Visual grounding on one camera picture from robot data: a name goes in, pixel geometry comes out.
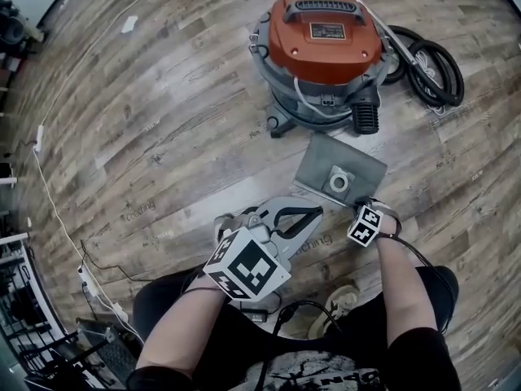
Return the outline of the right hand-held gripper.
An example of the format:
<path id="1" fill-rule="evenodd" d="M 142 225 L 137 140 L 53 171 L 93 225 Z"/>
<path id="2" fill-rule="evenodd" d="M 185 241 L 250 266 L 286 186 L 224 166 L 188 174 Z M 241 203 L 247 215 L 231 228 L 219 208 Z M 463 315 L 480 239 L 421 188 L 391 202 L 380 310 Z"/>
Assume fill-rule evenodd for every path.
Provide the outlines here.
<path id="1" fill-rule="evenodd" d="M 355 200 L 355 218 L 348 228 L 347 237 L 362 247 L 367 247 L 379 237 L 399 235 L 402 224 L 399 215 L 388 204 L 370 196 Z M 387 216 L 396 223 L 394 231 L 382 231 L 383 218 Z"/>

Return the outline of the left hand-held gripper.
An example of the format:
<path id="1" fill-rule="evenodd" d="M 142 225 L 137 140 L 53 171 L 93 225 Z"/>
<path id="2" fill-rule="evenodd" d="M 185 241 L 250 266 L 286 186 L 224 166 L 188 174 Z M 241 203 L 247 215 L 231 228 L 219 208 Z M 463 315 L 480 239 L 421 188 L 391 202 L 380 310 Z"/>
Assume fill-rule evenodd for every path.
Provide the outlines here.
<path id="1" fill-rule="evenodd" d="M 268 248 L 269 230 L 278 255 L 290 260 L 320 225 L 323 209 L 302 197 L 277 196 L 256 214 L 260 219 L 226 214 L 214 221 L 218 244 L 203 272 L 235 301 L 258 302 L 291 278 Z"/>

